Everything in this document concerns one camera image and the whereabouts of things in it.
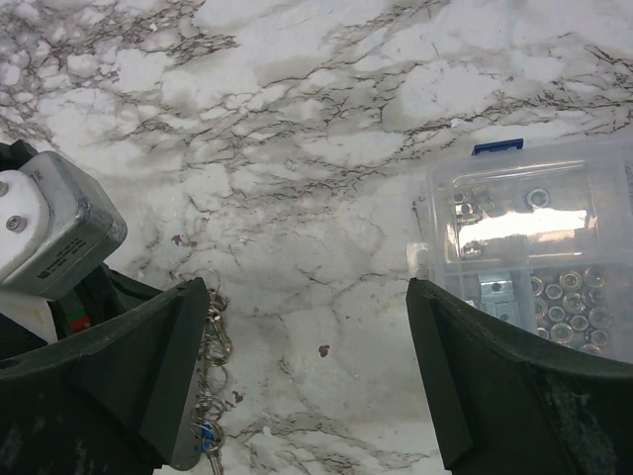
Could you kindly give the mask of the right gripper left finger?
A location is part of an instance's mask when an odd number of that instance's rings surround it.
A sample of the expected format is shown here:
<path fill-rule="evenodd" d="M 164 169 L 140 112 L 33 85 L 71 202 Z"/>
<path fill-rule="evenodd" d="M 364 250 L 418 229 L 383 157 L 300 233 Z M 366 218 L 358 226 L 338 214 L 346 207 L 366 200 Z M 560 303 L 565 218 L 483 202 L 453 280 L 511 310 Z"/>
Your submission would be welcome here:
<path fill-rule="evenodd" d="M 158 291 L 123 279 L 115 315 L 47 344 L 1 322 L 1 470 L 150 474 L 193 468 L 201 279 Z"/>

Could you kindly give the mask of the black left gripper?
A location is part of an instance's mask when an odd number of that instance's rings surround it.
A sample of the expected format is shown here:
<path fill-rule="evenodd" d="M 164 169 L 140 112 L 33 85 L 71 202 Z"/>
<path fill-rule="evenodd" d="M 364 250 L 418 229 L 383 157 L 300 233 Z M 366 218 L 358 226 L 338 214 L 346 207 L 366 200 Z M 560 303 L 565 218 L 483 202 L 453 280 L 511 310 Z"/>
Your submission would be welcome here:
<path fill-rule="evenodd" d="M 41 152 L 24 141 L 1 146 L 1 281 L 26 262 L 44 240 L 48 204 L 36 183 L 21 171 Z M 155 290 L 109 269 L 105 260 L 54 301 L 1 285 L 2 358 L 87 331 L 155 296 Z"/>

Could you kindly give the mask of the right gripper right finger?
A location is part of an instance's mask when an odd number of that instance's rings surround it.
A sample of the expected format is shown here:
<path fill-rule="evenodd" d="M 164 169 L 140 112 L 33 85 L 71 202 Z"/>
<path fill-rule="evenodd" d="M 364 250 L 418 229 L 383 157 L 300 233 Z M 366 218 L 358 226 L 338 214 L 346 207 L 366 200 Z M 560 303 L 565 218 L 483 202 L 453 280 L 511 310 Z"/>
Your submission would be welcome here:
<path fill-rule="evenodd" d="M 444 467 L 628 474 L 632 367 L 491 317 L 411 279 L 407 315 Z"/>

